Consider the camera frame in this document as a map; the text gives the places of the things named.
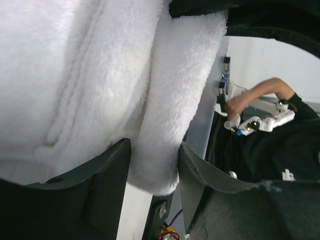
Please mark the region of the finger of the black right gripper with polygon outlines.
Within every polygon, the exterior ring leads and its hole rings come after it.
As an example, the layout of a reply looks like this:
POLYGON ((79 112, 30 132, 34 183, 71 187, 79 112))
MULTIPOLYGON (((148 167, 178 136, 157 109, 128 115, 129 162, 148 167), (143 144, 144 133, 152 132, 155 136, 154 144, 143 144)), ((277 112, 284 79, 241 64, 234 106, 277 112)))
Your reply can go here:
POLYGON ((173 18, 226 11, 227 35, 275 39, 320 56, 318 0, 173 0, 173 18))

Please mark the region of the white terry towel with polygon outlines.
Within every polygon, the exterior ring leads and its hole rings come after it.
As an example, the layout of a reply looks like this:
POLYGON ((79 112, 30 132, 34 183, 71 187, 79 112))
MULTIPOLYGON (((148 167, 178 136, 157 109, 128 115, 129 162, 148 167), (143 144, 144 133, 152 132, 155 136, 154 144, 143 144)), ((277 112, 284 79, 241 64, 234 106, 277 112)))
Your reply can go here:
POLYGON ((45 182, 128 138, 128 182, 156 196, 176 189, 228 13, 172 18, 169 4, 1 1, 2 179, 45 182))

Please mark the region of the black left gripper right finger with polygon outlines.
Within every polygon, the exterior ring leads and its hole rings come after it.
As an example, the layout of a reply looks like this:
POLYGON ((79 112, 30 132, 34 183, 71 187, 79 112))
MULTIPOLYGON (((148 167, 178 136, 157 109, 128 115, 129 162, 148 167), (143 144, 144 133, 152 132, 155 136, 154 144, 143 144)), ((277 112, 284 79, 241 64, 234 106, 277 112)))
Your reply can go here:
POLYGON ((317 240, 318 181, 243 182, 198 157, 178 152, 184 225, 193 240, 317 240))

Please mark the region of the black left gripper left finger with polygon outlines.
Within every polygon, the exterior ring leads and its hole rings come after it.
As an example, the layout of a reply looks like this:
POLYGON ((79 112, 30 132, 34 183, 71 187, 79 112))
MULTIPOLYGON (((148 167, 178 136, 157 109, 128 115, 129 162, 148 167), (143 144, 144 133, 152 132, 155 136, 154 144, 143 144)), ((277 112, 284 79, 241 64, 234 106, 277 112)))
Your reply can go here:
POLYGON ((48 180, 0 182, 3 240, 114 240, 123 206, 131 142, 48 180))

